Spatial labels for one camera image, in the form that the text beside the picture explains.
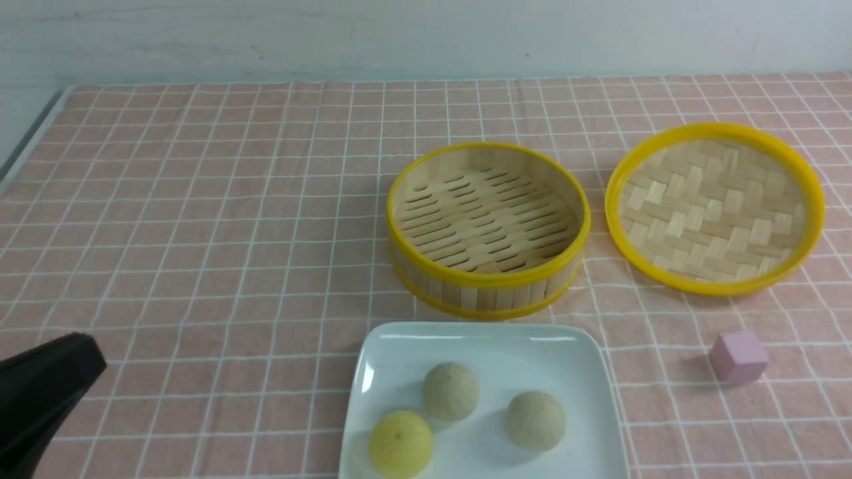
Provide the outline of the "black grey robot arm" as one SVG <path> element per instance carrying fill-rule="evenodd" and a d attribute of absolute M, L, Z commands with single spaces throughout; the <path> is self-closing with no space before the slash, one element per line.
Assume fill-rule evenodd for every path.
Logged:
<path fill-rule="evenodd" d="M 107 362 L 89 334 L 68 333 L 1 361 L 1 476 L 31 478 L 56 432 Z"/>

